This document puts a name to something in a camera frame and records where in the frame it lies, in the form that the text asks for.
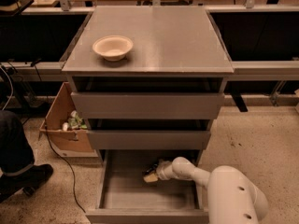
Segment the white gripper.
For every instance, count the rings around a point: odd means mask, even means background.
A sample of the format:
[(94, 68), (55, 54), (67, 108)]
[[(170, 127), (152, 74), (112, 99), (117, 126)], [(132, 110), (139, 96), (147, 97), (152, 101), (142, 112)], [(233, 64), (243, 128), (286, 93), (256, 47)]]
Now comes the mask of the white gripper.
[(143, 177), (146, 183), (157, 182), (161, 180), (169, 180), (173, 177), (172, 162), (159, 160), (158, 166), (156, 168), (156, 174), (148, 174)]

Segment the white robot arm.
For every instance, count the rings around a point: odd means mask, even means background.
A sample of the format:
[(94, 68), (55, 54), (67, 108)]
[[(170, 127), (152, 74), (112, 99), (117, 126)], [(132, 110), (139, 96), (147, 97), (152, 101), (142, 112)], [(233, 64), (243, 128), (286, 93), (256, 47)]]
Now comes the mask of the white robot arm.
[(147, 183), (158, 180), (193, 181), (207, 191), (209, 224), (259, 224), (269, 209), (264, 193), (231, 166), (212, 172), (196, 167), (183, 157), (159, 160), (144, 174)]

